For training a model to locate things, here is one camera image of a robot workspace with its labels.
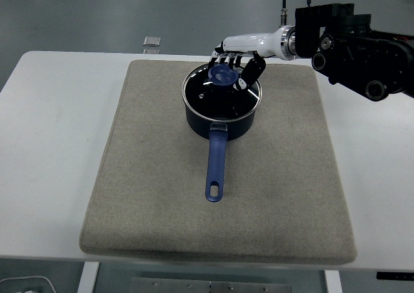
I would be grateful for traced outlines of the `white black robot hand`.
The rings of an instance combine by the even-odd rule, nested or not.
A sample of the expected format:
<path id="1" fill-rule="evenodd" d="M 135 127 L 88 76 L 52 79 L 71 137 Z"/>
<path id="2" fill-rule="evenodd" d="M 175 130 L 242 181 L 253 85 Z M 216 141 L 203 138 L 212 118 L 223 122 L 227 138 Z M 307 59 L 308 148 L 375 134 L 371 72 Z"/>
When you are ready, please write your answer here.
<path id="1" fill-rule="evenodd" d="M 209 79 L 215 85 L 245 91 L 264 72 L 267 58 L 290 61 L 296 57 L 295 27 L 284 25 L 273 33 L 225 38 L 212 52 Z"/>

